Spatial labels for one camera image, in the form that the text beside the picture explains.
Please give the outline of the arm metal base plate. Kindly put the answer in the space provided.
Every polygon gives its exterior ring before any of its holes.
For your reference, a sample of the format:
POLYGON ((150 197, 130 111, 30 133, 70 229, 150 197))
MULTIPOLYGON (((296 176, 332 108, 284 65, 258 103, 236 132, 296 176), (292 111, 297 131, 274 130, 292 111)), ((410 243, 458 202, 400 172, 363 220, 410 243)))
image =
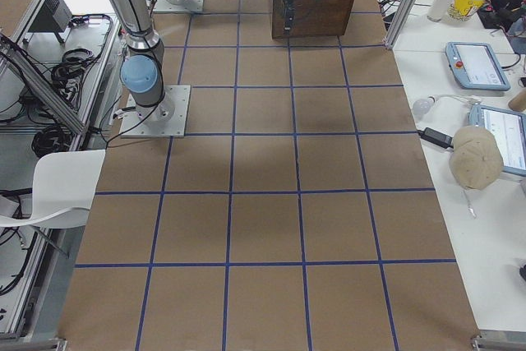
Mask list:
POLYGON ((167 0, 150 0, 150 11, 157 13, 202 13, 204 0, 185 0, 182 5, 173 5, 167 0))
POLYGON ((191 97, 189 85, 166 85, 164 100, 155 108, 136 107, 129 95, 119 132, 123 138, 184 137, 191 97))

